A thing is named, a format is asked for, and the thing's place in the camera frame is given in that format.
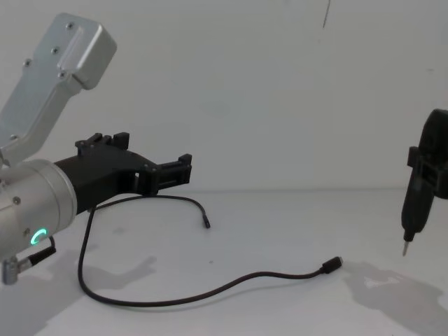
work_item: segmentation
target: white wall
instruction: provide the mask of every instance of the white wall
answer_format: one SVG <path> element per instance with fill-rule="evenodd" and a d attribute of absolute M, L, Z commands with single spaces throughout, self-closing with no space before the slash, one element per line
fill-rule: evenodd
<path fill-rule="evenodd" d="M 53 17 L 118 42 L 40 157 L 131 133 L 156 162 L 193 154 L 190 189 L 403 186 L 407 148 L 448 109 L 446 0 L 2 0 L 0 105 Z"/>

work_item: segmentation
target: black cable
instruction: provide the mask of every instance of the black cable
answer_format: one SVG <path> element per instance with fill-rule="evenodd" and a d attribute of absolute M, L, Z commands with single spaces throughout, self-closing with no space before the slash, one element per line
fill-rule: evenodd
<path fill-rule="evenodd" d="M 205 221 L 205 218 L 207 218 L 207 215 L 205 214 L 204 207 L 198 201 L 195 201 L 195 200 L 187 198 L 187 197 L 167 196 L 167 195 L 135 196 L 135 197 L 128 197 L 125 199 L 119 199 L 118 201 L 113 201 L 113 202 L 109 202 L 109 203 L 103 204 L 98 207 L 94 207 L 91 210 L 89 219 L 87 221 L 87 227 L 85 229 L 83 245 L 80 250 L 79 263 L 78 263 L 78 280 L 79 280 L 80 287 L 84 291 L 84 293 L 87 294 L 87 296 L 89 296 L 93 300 L 96 300 L 98 302 L 105 303 L 108 305 L 116 305 L 116 306 L 124 306 L 124 307 L 168 307 L 168 306 L 184 305 L 184 304 L 188 304 L 188 303 L 192 303 L 192 302 L 210 298 L 211 296 L 222 293 L 223 291 L 226 291 L 227 289 L 230 289 L 231 287 L 234 287 L 237 284 L 240 284 L 241 282 L 244 282 L 244 281 L 247 281 L 250 279 L 254 279 L 254 278 L 258 278 L 258 277 L 274 277 L 274 278 L 292 279 L 292 280 L 310 279 L 310 278 L 317 277 L 320 274 L 329 274 L 342 266 L 342 259 L 340 257 L 336 257 L 336 258 L 329 260 L 328 262 L 325 262 L 319 270 L 312 272 L 312 273 L 308 273 L 308 274 L 284 274 L 284 273 L 276 273 L 276 272 L 255 272 L 255 273 L 251 273 L 251 274 L 242 276 L 234 281 L 231 281 L 230 283 L 225 284 L 224 286 L 221 286 L 214 290 L 210 290 L 209 292 L 195 295 L 195 296 L 185 297 L 183 299 L 178 299 L 178 300 L 154 301 L 154 302 L 135 302 L 135 301 L 124 301 L 124 300 L 111 299 L 109 297 L 104 297 L 102 295 L 94 293 L 93 291 L 90 290 L 90 288 L 88 288 L 87 284 L 84 281 L 83 264 L 84 264 L 85 250 L 87 248 L 87 244 L 88 244 L 88 240 L 89 240 L 89 236 L 90 236 L 90 230 L 92 228 L 93 218 L 95 216 L 95 211 L 98 209 L 104 209 L 106 207 L 110 207 L 114 204 L 130 201 L 130 200 L 138 200 L 141 198 L 149 198 L 149 197 L 166 198 L 166 199 L 171 199 L 171 200 L 184 200 L 184 201 L 192 202 L 193 204 L 197 205 L 199 207 L 199 209 L 201 210 L 202 217 L 204 218 L 204 222 L 206 223 L 206 228 L 210 228 L 208 219 Z"/>

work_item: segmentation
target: bolt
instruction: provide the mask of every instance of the bolt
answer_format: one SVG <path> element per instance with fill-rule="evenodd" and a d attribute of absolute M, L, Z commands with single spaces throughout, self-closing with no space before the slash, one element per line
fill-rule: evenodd
<path fill-rule="evenodd" d="M 31 59 L 27 58 L 24 62 L 23 62 L 23 67 L 28 68 L 31 65 Z"/>

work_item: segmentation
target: cylindrical joint housing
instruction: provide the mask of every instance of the cylindrical joint housing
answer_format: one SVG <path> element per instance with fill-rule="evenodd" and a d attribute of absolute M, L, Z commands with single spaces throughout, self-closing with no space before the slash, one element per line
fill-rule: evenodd
<path fill-rule="evenodd" d="M 71 224 L 77 208 L 70 180 L 46 160 L 0 170 L 0 260 Z"/>

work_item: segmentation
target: white table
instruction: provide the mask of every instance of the white table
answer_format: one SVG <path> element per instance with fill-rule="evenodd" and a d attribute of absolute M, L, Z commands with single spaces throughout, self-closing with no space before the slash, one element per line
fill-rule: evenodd
<path fill-rule="evenodd" d="M 448 335 L 448 202 L 401 256 L 404 190 L 222 192 L 150 199 L 97 213 L 85 278 L 103 295 L 165 300 L 257 270 L 343 269 L 308 281 L 261 278 L 165 309 L 99 304 L 76 263 L 87 214 L 57 234 L 57 255 L 0 290 L 0 335 Z"/>

